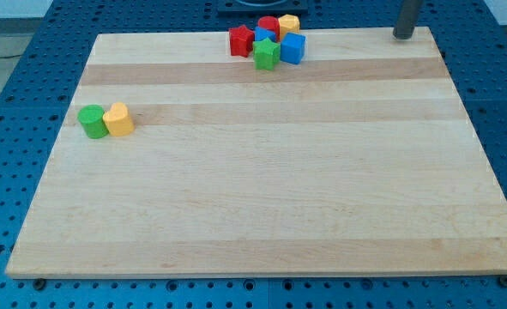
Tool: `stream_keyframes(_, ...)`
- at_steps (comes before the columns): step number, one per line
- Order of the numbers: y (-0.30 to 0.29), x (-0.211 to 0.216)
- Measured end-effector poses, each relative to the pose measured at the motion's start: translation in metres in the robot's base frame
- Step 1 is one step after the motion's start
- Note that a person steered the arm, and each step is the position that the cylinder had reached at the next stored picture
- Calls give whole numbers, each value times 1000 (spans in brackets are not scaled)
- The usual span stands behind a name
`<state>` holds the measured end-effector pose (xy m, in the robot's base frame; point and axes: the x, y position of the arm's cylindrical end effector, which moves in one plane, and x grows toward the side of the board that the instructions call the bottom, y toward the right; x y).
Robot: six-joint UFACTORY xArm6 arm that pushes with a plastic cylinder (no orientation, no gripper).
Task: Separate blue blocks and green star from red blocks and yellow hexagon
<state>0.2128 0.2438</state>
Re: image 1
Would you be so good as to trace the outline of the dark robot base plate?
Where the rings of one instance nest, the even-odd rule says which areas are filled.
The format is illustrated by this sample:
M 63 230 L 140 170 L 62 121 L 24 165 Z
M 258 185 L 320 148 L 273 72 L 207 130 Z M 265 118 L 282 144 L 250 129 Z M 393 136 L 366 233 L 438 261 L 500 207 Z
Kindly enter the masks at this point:
M 303 14 L 308 12 L 307 0 L 217 0 L 217 12 L 231 14 Z

